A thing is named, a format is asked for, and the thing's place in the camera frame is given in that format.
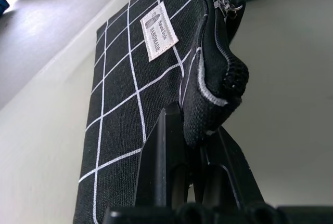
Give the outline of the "black white-grid zipper pouch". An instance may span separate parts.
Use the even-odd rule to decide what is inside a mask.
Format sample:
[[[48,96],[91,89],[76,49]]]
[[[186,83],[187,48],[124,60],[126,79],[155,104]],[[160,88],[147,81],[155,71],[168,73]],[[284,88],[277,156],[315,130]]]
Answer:
[[[177,102],[191,146],[239,107],[247,66],[230,50],[244,10],[232,0],[130,0],[97,30],[73,224],[133,203],[139,153]]]

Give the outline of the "dark blue fabric item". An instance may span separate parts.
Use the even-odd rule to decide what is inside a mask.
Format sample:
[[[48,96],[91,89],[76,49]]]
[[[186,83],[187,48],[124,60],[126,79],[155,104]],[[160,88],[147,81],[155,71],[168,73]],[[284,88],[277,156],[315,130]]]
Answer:
[[[3,15],[3,13],[9,8],[9,3],[7,0],[0,0],[0,17]]]

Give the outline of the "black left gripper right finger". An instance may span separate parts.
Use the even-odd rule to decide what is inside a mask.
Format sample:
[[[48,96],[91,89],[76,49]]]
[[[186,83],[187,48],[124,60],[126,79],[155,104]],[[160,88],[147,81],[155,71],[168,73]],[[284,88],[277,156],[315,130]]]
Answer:
[[[206,206],[248,206],[264,202],[243,151],[220,127],[201,147],[204,167],[203,204]]]

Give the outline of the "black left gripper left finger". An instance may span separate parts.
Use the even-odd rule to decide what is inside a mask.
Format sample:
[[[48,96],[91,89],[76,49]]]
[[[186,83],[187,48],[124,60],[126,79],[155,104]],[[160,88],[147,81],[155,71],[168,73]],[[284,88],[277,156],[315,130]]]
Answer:
[[[178,103],[162,108],[140,152],[135,206],[184,206],[201,170],[199,150],[187,145]]]

